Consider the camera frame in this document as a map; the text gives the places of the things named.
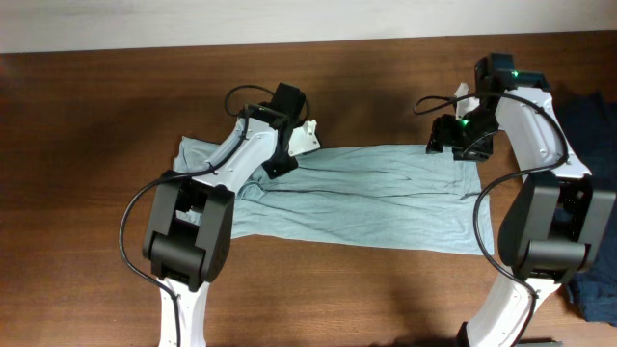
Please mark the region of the light teal t-shirt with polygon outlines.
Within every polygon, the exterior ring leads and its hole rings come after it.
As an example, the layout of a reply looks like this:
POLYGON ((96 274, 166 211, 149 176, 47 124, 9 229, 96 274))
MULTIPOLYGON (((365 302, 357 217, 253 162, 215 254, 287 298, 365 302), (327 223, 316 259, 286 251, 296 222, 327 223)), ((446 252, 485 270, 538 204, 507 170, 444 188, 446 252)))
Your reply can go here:
POLYGON ((494 249, 489 203, 473 162, 421 145, 319 149, 270 179, 257 169, 236 197, 231 235, 480 255, 494 249))

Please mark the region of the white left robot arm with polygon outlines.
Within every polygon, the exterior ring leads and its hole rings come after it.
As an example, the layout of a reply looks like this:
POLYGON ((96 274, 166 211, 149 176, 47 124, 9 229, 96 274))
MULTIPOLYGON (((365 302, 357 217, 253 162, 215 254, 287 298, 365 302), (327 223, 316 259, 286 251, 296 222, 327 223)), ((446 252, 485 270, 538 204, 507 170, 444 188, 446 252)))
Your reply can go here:
POLYGON ((297 121, 259 106, 194 169, 170 171, 154 192, 142 255, 161 295, 159 343, 205 345, 207 292, 227 260, 235 199, 257 170, 295 170, 297 156, 321 147, 316 120, 297 121))

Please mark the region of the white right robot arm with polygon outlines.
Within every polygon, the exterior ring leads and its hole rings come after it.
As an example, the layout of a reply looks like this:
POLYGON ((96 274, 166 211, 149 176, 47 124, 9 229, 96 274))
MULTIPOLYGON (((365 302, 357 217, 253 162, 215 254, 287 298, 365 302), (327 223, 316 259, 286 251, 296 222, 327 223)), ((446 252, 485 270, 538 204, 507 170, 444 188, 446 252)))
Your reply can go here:
POLYGON ((426 151, 450 148, 457 160, 485 161, 494 135, 508 136, 519 168, 489 183, 472 211, 476 242, 498 276, 481 309, 462 324, 456 343, 515 346, 547 297, 593 262, 616 191, 577 158, 543 74, 478 68, 475 87, 469 93, 462 85, 443 99, 455 112, 434 120, 426 151), (515 178, 523 186, 501 223, 498 255, 492 256, 481 237, 480 207, 497 185, 515 178))

